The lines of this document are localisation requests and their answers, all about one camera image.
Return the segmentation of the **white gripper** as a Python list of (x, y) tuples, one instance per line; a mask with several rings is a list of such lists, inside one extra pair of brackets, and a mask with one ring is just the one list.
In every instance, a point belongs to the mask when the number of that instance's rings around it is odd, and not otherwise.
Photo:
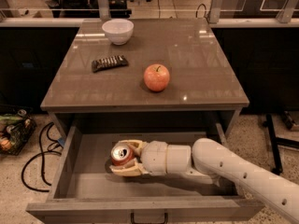
[(145, 143), (142, 140), (121, 140), (121, 157), (141, 156), (141, 162), (134, 158), (124, 165), (110, 165), (109, 168), (114, 175), (118, 176), (140, 176), (166, 175), (166, 152), (167, 143), (152, 141)]

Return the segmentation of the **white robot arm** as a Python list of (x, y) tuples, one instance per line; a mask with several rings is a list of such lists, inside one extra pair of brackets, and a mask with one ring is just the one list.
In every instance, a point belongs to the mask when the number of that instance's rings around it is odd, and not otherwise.
[(206, 184), (225, 177), (292, 224), (299, 224), (299, 185), (242, 159), (212, 139), (200, 138), (192, 146), (121, 140), (111, 149), (110, 158), (110, 170), (118, 176), (173, 175)]

